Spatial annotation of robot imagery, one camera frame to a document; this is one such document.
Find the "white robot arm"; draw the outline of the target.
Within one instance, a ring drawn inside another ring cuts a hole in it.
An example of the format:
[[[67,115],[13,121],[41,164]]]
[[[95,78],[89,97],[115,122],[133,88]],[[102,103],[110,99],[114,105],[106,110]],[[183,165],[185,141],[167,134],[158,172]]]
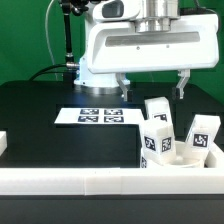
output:
[[[176,70],[178,98],[192,69],[213,68],[219,60],[218,15],[179,0],[107,0],[92,11],[87,67],[93,74]]]

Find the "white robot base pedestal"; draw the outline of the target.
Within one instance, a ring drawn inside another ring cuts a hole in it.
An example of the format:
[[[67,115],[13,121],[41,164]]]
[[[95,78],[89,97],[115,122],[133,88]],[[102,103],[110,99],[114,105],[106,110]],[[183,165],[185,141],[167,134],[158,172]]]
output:
[[[107,17],[119,18],[124,12],[124,5],[120,0],[88,0],[85,4],[86,11],[84,12],[85,19],[85,50],[88,50],[89,34],[92,28],[96,25],[93,19],[93,10],[101,2],[109,4],[109,9],[106,11]],[[118,88],[118,78],[116,73],[109,74],[92,74],[87,68],[87,52],[84,52],[79,60],[79,75],[75,79],[74,84],[81,88],[90,90],[115,90]]]

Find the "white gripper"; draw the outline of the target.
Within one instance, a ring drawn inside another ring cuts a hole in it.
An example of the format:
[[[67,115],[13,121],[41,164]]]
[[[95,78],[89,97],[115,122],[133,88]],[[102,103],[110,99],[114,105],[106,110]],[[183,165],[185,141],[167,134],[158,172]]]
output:
[[[168,32],[137,33],[131,22],[100,23],[89,34],[87,66],[93,73],[117,73],[123,99],[132,101],[124,73],[179,70],[172,98],[182,100],[189,69],[212,68],[219,60],[218,17],[183,16]]]

